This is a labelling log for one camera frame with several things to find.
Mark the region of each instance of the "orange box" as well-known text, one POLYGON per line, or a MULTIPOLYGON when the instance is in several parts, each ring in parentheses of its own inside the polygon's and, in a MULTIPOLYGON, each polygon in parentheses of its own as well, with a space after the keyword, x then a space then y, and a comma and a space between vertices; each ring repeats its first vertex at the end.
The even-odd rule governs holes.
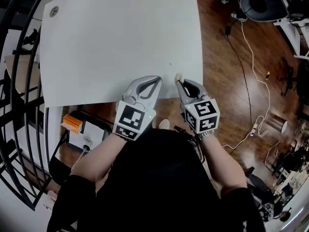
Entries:
POLYGON ((75 129, 71 130, 72 132, 78 134, 82 130, 82 124, 83 122, 79 119, 76 119, 70 115, 65 115, 63 117, 63 123, 66 123, 67 125, 73 126, 75 129))

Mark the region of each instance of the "wristwatch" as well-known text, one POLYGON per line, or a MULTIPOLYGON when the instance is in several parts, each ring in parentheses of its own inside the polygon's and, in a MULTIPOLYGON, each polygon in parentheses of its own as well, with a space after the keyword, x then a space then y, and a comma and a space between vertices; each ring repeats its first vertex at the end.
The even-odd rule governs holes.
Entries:
POLYGON ((202 141, 203 138, 207 138, 209 135, 213 135, 213 134, 214 134, 213 130, 208 130, 206 132, 199 133, 198 138, 200 141, 202 141))

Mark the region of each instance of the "black shirt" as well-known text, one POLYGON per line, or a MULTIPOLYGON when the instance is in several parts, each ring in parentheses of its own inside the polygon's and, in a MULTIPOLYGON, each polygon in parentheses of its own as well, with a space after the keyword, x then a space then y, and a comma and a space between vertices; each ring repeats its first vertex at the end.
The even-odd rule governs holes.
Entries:
POLYGON ((196 152, 178 132, 150 130, 128 142, 104 186, 70 176, 61 186, 48 232, 117 229, 265 231, 246 188, 219 199, 196 152))

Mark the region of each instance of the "floor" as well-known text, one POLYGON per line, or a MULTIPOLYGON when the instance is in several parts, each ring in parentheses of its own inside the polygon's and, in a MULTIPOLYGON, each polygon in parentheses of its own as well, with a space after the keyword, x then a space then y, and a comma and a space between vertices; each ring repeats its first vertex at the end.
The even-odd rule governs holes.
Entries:
MULTIPOLYGON (((197 0, 202 46, 203 46, 203 85, 209 94, 216 99, 220 112, 220 124, 216 135, 222 145, 235 146, 251 130, 253 122, 259 115, 265 115, 268 107, 268 93, 264 84, 255 80, 252 68, 252 55, 243 38, 241 24, 232 26, 229 39, 238 52, 242 61, 248 83, 251 100, 252 120, 248 93, 239 60, 232 50, 225 36, 225 27, 232 23, 229 14, 238 8, 238 4, 221 5, 219 0, 197 0)), ((272 23, 256 23, 248 20, 243 23, 244 33, 254 52, 254 67, 260 80, 265 81, 267 72, 270 76, 267 84, 270 90, 270 109, 261 128, 261 132, 268 133, 260 138, 249 137, 233 153, 232 156, 243 168, 255 167, 254 173, 267 184, 273 182, 269 170, 263 164, 267 149, 281 141, 280 151, 286 151, 295 138, 298 121, 298 96, 290 90, 286 97, 281 96, 283 82, 277 81, 277 76, 285 76, 281 58, 287 59, 290 66, 298 67, 298 60, 293 57, 289 45, 272 23), (278 115, 288 121, 288 128, 281 134, 267 124, 273 115, 278 115)), ((83 109, 99 117, 114 120, 115 109, 113 103, 84 105, 83 109)), ((159 121, 168 118, 171 127, 183 127, 189 131, 180 113, 179 100, 159 100, 156 104, 157 116, 154 126, 159 121)), ((72 166, 78 155, 74 156, 66 149, 61 151, 62 160, 72 166)))

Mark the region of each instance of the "black railing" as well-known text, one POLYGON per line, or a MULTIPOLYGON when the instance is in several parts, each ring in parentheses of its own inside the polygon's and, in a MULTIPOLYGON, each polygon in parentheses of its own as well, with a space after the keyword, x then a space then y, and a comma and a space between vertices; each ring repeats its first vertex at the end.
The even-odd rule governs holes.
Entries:
MULTIPOLYGON (((3 16, 2 21, 0 22, 0 51, 3 51, 4 42, 6 39, 6 35, 12 23, 13 17, 17 12, 19 3, 21 0, 10 0, 5 15, 3 16)), ((30 12, 27 16, 27 21, 21 30, 21 34, 16 46, 12 73, 11 73, 11 82, 10 82, 10 92, 6 94, 7 98, 2 100, 3 90, 4 90, 4 80, 0 80, 0 86, 2 86, 2 92, 0 96, 0 109, 3 108, 3 115, 0 116, 0 156, 1 161, 3 162, 3 166, 0 168, 0 179, 5 183, 5 185, 11 190, 11 192, 16 195, 23 203, 25 203, 28 207, 32 210, 35 209, 36 204, 38 203, 41 195, 45 192, 47 185, 49 184, 51 177, 50 174, 47 173, 44 169, 44 163, 42 158, 42 149, 41 149, 41 142, 40 142, 40 128, 42 127, 42 123, 45 124, 44 136, 45 136, 45 150, 46 150, 46 161, 49 167, 49 149, 48 149, 48 112, 49 109, 45 109, 45 121, 40 120, 40 105, 44 103, 43 97, 41 97, 42 86, 41 86, 41 79, 39 80, 38 87, 37 87, 37 96, 35 100, 29 101, 29 93, 33 91, 33 88, 30 88, 30 80, 31 74, 34 64, 34 59, 36 56, 36 52, 38 49, 38 45, 40 43, 40 34, 41 29, 38 32, 36 40, 34 42, 33 48, 30 54, 30 60, 28 64, 27 76, 26 76, 26 85, 25 85, 25 97, 24 97, 24 104, 21 105, 20 102, 16 100, 16 90, 15 90, 15 82, 16 82, 16 75, 18 69, 18 62, 19 57, 22 53, 22 45, 24 38, 26 36, 26 32, 28 27, 31 23, 31 20, 36 12, 41 0, 35 0, 30 12), (10 104, 11 110, 5 113, 5 106, 10 104), (30 114, 35 111, 35 129, 36 129, 36 141, 37 141, 37 148, 38 148, 38 155, 40 164, 36 164, 33 158, 33 152, 31 148, 31 141, 30 141, 30 133, 29 133, 29 124, 30 124, 30 114), (27 147, 29 152, 29 159, 23 153, 18 141, 17 131, 20 129, 20 119, 24 117, 24 126, 26 130, 26 141, 27 147), (14 142, 11 140, 6 142, 6 133, 5 133, 5 125, 9 122, 13 122, 13 138, 14 142), (18 162, 20 164, 22 171, 18 170, 16 167, 12 165, 12 161, 18 162), (16 188, 14 188, 9 181, 3 177, 3 173, 6 171, 10 178, 12 179, 16 188), (30 186, 31 190, 25 188, 17 175, 21 176, 23 179, 27 181, 30 186), (30 195, 34 198, 32 202, 29 198, 30 195)))

